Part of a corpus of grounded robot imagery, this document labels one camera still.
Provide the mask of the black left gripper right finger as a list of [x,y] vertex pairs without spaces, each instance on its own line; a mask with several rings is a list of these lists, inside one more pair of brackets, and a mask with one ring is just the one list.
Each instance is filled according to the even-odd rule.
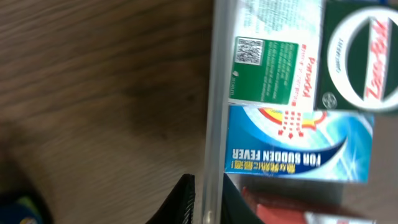
[[221,224],[264,224],[249,208],[227,174],[223,175]]

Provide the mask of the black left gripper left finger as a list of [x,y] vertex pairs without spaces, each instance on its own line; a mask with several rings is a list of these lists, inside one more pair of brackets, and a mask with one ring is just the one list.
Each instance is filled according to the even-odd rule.
[[195,176],[184,174],[146,224],[192,224],[194,206]]

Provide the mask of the red white small box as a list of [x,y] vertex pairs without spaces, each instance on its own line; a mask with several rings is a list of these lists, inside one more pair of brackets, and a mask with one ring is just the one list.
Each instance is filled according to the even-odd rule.
[[264,192],[242,189],[252,212],[265,224],[376,224],[377,221],[341,207],[307,203]]

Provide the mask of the blue Kool Fever box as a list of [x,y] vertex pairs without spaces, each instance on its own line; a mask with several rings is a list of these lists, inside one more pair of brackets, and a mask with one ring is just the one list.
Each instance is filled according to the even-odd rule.
[[374,116],[230,106],[225,172],[366,183]]

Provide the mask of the black bottle white cap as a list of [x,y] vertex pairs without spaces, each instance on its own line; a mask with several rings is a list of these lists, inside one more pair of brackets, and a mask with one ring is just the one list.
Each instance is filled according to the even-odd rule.
[[45,200],[27,190],[1,193],[1,224],[23,223],[54,224]]

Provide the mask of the white green Panadol box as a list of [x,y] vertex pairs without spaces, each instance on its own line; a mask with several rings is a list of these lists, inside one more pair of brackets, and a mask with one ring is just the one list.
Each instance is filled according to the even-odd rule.
[[323,0],[242,0],[235,12],[229,102],[313,111]]

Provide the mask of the green Zam-Buk box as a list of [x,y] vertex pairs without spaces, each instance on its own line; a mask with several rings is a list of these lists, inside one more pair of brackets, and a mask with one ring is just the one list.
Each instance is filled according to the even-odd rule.
[[327,1],[318,110],[397,113],[397,5]]

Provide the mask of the clear plastic container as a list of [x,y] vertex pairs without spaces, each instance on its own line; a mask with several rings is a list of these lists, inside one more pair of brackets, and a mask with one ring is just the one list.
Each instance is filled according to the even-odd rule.
[[[233,184],[242,195],[242,189],[247,187],[252,191],[264,192],[266,194],[286,197],[307,203],[322,204],[330,207],[341,207],[338,191],[344,185],[365,184],[353,182],[329,182],[324,180],[288,179],[279,177],[263,177],[258,175],[229,174],[225,172],[226,138],[228,134],[228,118],[230,106],[252,106],[255,108],[267,108],[256,105],[237,105],[229,102],[229,83],[231,79],[231,64],[233,58],[233,39],[235,12],[238,1],[217,1],[215,3],[215,18],[213,24],[213,37],[211,46],[211,72],[210,92],[208,99],[208,118],[206,130],[206,152],[205,152],[205,183],[203,189],[203,223],[220,223],[221,199],[223,192],[223,175],[227,174]],[[322,49],[322,38],[318,56],[317,85],[315,90],[315,104],[317,101],[317,89],[320,69],[320,52]],[[275,109],[281,111],[298,111],[309,113],[313,111],[338,111],[318,110],[299,111],[288,109]],[[339,111],[374,116],[385,116],[395,114],[373,114],[363,111]]]

